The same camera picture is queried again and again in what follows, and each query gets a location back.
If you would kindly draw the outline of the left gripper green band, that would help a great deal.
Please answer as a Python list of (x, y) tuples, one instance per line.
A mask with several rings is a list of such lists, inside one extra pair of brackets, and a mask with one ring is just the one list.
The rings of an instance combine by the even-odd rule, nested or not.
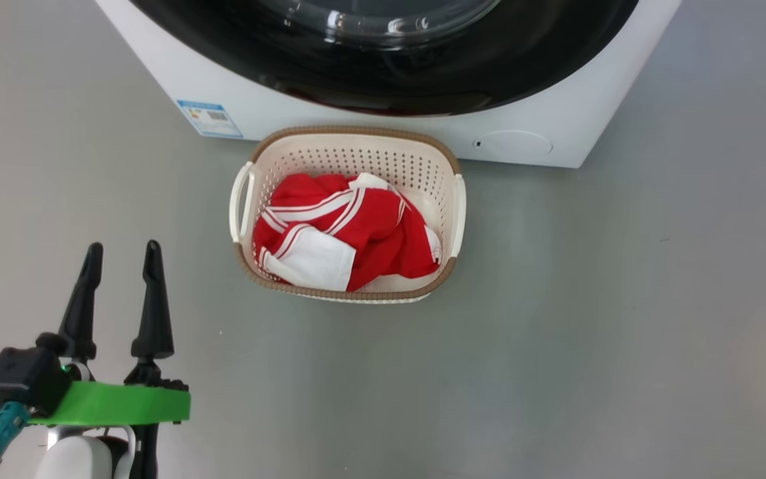
[(95, 294), (102, 279), (104, 248), (87, 249), (64, 312), (58, 336), (66, 343), (62, 357), (33, 367), (27, 377), (31, 424), (44, 426), (147, 426), (180, 424), (191, 416), (191, 393), (180, 380), (161, 377), (157, 360), (174, 355), (164, 259), (160, 243), (146, 246), (142, 277), (146, 284), (140, 326), (131, 346), (136, 367), (124, 384), (98, 382), (85, 362), (96, 358)]

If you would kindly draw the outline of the red white-striped garment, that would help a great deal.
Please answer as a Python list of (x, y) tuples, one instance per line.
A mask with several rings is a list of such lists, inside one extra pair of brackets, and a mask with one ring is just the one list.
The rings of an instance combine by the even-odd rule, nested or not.
[(356, 291), (392, 273), (405, 212), (401, 195), (370, 174), (292, 175), (255, 225), (255, 260), (291, 285)]

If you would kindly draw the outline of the black-rimmed glass washer door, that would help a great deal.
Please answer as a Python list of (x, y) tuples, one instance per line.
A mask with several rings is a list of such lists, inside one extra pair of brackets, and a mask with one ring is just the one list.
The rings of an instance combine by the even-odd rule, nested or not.
[(452, 116), (589, 63), (638, 0), (130, 0), (203, 57), (344, 111)]

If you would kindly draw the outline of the white front-load washing machine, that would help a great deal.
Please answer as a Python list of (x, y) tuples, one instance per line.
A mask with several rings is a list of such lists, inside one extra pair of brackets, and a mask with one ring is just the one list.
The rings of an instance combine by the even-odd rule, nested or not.
[(540, 160), (499, 163), (578, 168), (604, 133), (682, 1), (638, 0), (629, 20), (598, 55), (547, 90), (485, 111), (429, 117), (344, 111), (271, 90), (183, 45), (130, 0), (95, 3), (176, 106), (176, 100), (222, 105), (244, 140), (263, 140), (296, 126), (398, 128), (441, 140), (462, 160), (495, 162), (472, 148), (472, 142), (489, 132), (526, 130), (547, 137), (553, 151)]

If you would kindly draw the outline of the cream perforated laundry basket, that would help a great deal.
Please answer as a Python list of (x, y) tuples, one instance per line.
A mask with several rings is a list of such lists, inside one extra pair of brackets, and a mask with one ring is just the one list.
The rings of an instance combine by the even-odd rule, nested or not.
[[(358, 291), (319, 290), (285, 283), (255, 260), (253, 230), (279, 184), (292, 175), (376, 176), (422, 213), (443, 244), (438, 270), (408, 279), (380, 276)], [(328, 302), (396, 304), (428, 297), (449, 278), (466, 222), (466, 187), (459, 161), (438, 140), (391, 128), (286, 128), (259, 143), (237, 173), (230, 196), (230, 234), (238, 263), (268, 290)]]

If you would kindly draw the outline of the blue energy label sticker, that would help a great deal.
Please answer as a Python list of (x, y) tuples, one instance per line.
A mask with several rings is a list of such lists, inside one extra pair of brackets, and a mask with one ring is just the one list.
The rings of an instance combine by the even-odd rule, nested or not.
[(222, 105), (188, 100), (176, 100), (180, 111), (201, 136), (244, 139), (244, 136)]

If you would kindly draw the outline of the round drain filter cover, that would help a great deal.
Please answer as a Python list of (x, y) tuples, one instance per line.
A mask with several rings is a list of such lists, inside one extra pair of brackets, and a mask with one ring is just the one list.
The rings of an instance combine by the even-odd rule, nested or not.
[(526, 130), (500, 130), (478, 136), (472, 148), (486, 160), (525, 162), (540, 160), (553, 151), (553, 143), (542, 134)]

